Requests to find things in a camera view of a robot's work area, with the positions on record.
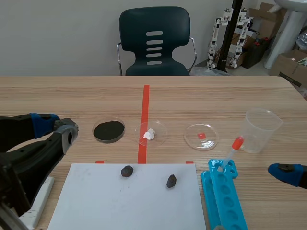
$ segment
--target red tape line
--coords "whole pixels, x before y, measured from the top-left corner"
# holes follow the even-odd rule
[[[142,104],[142,115],[141,115],[141,127],[140,127],[140,139],[143,137],[144,133],[147,132],[148,122],[148,108],[149,108],[149,85],[144,85],[143,89],[143,104]],[[138,164],[146,164],[146,154],[147,154],[147,140],[144,140],[145,145],[139,144],[139,155]]]

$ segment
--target black pole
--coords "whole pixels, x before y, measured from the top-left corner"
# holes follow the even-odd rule
[[[231,17],[231,21],[229,22],[226,32],[225,32],[225,37],[223,40],[223,45],[221,48],[221,53],[219,57],[219,61],[217,63],[217,69],[221,71],[226,72],[226,61],[227,61],[227,56],[229,52],[229,48],[231,45],[232,37],[234,35],[235,29],[236,29],[236,24],[238,21],[238,17],[241,11],[242,7],[242,2],[243,0],[234,0],[232,2],[232,9],[234,9]]]

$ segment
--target blue test tube rack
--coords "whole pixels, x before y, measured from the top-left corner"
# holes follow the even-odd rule
[[[201,173],[210,226],[220,225],[227,230],[248,230],[233,179],[238,177],[234,161],[224,168],[223,160],[210,160],[209,170]]]

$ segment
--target white wall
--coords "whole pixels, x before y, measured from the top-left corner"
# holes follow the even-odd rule
[[[126,9],[181,6],[191,17],[198,62],[207,57],[215,17],[232,0],[1,0],[0,75],[118,75],[118,19]],[[245,0],[245,7],[255,7]],[[223,31],[220,32],[221,46]],[[124,69],[134,55],[122,51]],[[176,49],[174,59],[189,67],[192,45]]]

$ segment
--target dark green chair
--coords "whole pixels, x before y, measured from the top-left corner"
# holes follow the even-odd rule
[[[135,63],[126,75],[189,75],[197,58],[194,39],[190,38],[190,17],[181,7],[146,7],[124,11],[119,18],[121,42],[117,45],[118,64],[122,75],[119,45],[135,54]],[[192,40],[195,58],[192,67],[172,58],[173,50]]]

